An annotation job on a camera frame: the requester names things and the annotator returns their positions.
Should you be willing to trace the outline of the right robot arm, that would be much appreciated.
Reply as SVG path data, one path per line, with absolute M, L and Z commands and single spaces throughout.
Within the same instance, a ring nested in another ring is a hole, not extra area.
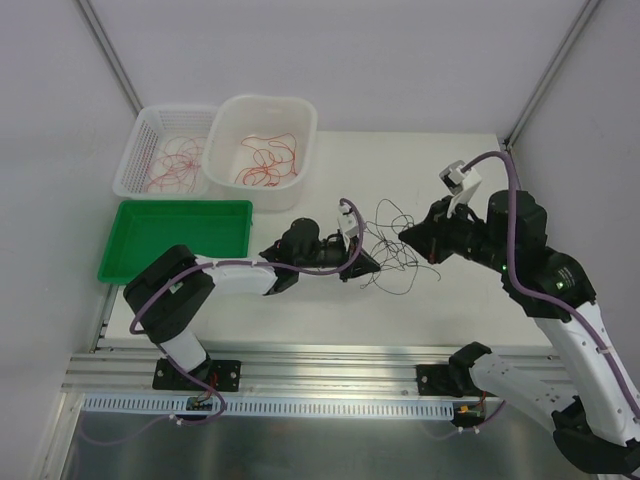
M 589 474 L 639 476 L 638 390 L 624 373 L 581 264 L 547 244 L 547 212 L 526 191 L 491 195 L 479 219 L 447 196 L 401 242 L 430 264 L 458 255 L 500 273 L 509 298 L 534 320 L 559 354 L 574 387 L 558 393 L 486 345 L 471 342 L 433 379 L 442 393 L 495 394 L 547 429 L 560 453 Z

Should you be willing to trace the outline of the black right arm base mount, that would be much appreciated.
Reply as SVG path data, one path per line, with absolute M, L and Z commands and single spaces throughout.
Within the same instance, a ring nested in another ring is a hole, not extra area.
M 419 364 L 415 366 L 415 373 L 420 396 L 482 396 L 467 370 L 445 364 Z

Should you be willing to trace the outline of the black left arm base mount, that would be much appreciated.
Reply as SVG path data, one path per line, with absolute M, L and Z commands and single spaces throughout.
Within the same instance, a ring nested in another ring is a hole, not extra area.
M 241 377 L 242 363 L 238 360 L 212 360 L 208 359 L 193 371 L 190 375 L 207 385 L 213 386 L 218 392 L 237 392 Z M 161 391 L 196 391 L 201 387 L 185 378 L 170 364 L 167 359 L 157 361 L 153 390 Z

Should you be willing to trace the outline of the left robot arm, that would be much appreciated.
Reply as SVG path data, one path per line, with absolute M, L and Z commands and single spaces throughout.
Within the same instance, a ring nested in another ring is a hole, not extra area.
M 252 259 L 215 260 L 184 245 L 171 247 L 124 289 L 134 314 L 130 333 L 146 336 L 174 362 L 176 378 L 199 389 L 209 380 L 210 356 L 189 324 L 209 296 L 276 295 L 302 273 L 336 274 L 343 282 L 378 273 L 380 264 L 362 248 L 362 233 L 354 215 L 343 214 L 338 230 L 324 239 L 316 221 L 298 218 Z

